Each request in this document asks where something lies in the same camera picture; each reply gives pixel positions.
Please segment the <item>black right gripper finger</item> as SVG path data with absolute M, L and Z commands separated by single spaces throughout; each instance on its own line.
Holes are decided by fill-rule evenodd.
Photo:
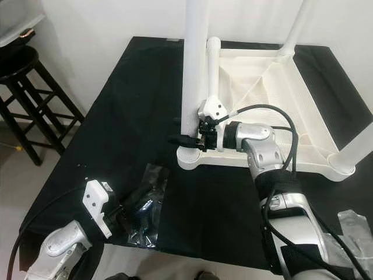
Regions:
M 199 138 L 193 138 L 192 136 L 186 134 L 171 134 L 170 136 L 168 136 L 168 142 L 184 148 L 202 147 Z

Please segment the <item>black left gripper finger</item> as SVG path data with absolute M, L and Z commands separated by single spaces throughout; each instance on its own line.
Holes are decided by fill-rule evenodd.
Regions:
M 146 197 L 151 190 L 151 184 L 141 183 L 138 187 L 134 188 L 131 190 L 131 192 L 129 192 L 128 195 L 126 195 L 122 201 L 122 207 L 125 209 L 134 209 L 139 200 Z

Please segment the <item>white plastic children table top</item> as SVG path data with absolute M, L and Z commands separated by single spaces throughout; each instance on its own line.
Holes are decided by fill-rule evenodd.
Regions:
M 224 129 L 233 122 L 273 127 L 283 157 L 295 155 L 288 170 L 296 168 L 299 172 L 319 173 L 331 181 L 343 181 L 356 171 L 340 174 L 330 165 L 329 158 L 341 149 L 333 141 L 294 58 L 276 62 L 277 51 L 221 47 L 219 100 L 227 110 L 222 118 Z M 207 61 L 203 88 L 207 90 Z M 178 146 L 177 162 L 184 170 L 200 165 L 249 168 L 246 154 L 229 148 L 202 152 Z

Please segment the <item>crumpled clear tape patch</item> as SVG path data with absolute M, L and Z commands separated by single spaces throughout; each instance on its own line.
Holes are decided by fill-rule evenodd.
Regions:
M 127 243 L 140 248 L 154 248 L 159 235 L 160 211 L 162 208 L 170 170 L 149 163 L 141 183 L 151 184 L 152 190 L 134 208 L 127 234 Z

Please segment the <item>grey robot right foot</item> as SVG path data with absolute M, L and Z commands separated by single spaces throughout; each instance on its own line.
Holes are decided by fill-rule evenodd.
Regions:
M 194 280 L 220 280 L 220 278 L 212 272 L 203 270 L 195 275 Z

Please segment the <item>black round stool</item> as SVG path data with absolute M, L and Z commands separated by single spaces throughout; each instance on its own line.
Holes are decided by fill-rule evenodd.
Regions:
M 63 139 L 85 116 L 40 61 L 38 51 L 20 46 L 1 63 L 0 84 L 10 91 L 0 114 L 20 147 L 37 166 L 35 146 L 63 154 Z

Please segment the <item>grey translucent tape patch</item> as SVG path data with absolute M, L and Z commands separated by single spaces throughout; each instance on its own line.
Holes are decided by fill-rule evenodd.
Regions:
M 367 217 L 351 209 L 338 212 L 337 217 L 343 231 L 342 240 L 373 280 L 373 231 Z

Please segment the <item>clear plastic food container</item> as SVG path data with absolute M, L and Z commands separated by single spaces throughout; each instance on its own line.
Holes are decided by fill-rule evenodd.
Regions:
M 21 32 L 45 19 L 41 0 L 0 0 L 0 46 L 5 47 Z

